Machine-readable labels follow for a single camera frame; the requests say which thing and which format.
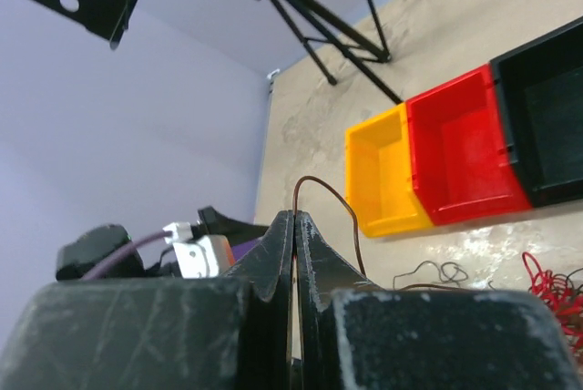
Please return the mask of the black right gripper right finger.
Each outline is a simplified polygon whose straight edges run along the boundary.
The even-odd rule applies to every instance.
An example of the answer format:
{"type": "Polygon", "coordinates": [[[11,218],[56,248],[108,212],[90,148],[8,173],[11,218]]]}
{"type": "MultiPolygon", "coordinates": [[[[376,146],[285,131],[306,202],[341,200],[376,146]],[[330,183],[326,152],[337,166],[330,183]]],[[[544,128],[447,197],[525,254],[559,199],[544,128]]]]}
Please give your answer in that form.
{"type": "Polygon", "coordinates": [[[307,389],[579,389],[560,327],[517,291],[394,291],[295,219],[307,389]]]}

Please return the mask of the yellow plastic bin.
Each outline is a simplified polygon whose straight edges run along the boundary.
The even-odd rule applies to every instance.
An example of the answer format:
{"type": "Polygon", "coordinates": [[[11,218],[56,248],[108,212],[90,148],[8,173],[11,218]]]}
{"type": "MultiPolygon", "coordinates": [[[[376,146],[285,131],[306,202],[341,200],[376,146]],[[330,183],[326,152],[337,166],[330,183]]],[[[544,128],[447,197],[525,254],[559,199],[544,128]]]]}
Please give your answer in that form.
{"type": "Polygon", "coordinates": [[[346,129],[345,193],[368,238],[434,227],[414,193],[404,104],[346,129]]]}

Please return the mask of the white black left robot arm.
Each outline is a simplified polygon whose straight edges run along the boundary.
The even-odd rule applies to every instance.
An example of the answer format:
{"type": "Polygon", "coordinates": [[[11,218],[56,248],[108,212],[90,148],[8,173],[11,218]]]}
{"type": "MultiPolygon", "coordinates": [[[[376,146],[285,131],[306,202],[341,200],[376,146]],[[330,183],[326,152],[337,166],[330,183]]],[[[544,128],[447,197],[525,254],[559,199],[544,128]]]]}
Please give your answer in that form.
{"type": "Polygon", "coordinates": [[[233,266],[268,230],[212,207],[198,214],[195,222],[175,221],[137,240],[119,224],[96,227],[59,250],[56,280],[212,278],[233,266]]]}

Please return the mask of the red plastic bin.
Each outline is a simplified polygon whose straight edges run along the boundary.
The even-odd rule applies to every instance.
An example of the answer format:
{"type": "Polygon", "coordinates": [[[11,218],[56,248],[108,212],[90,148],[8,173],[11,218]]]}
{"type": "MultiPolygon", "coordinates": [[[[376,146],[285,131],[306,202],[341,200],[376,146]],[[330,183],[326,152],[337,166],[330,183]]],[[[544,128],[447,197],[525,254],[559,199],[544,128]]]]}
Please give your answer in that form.
{"type": "Polygon", "coordinates": [[[415,195],[435,225],[530,210],[482,65],[405,103],[415,195]]]}

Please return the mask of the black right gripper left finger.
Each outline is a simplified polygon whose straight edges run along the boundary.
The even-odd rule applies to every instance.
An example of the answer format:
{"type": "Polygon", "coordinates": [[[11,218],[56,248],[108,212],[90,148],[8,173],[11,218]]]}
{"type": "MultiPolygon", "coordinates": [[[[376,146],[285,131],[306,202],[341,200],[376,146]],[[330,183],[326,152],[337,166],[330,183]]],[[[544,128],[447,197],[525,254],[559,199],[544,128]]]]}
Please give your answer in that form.
{"type": "Polygon", "coordinates": [[[1,354],[4,389],[287,389],[294,218],[224,274],[57,282],[1,354]]]}

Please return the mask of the purple metronome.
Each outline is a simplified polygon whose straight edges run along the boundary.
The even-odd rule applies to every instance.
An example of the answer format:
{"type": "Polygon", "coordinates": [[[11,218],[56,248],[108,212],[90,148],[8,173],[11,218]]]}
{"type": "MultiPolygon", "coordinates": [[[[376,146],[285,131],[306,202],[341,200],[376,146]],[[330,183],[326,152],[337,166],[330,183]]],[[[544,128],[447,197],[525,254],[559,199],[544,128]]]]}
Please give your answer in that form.
{"type": "Polygon", "coordinates": [[[247,253],[253,250],[260,241],[261,241],[260,239],[256,239],[253,241],[247,241],[243,244],[233,246],[231,248],[231,251],[233,253],[235,261],[238,262],[239,260],[241,260],[247,253]]]}

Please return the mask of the black plastic bin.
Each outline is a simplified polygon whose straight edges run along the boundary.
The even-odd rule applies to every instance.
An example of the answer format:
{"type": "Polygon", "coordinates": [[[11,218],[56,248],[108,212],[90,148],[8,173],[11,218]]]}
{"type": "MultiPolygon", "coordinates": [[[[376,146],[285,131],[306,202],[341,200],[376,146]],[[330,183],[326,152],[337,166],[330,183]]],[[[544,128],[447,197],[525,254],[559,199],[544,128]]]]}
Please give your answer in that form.
{"type": "Polygon", "coordinates": [[[506,153],[535,207],[582,197],[582,21],[495,57],[506,153]]]}

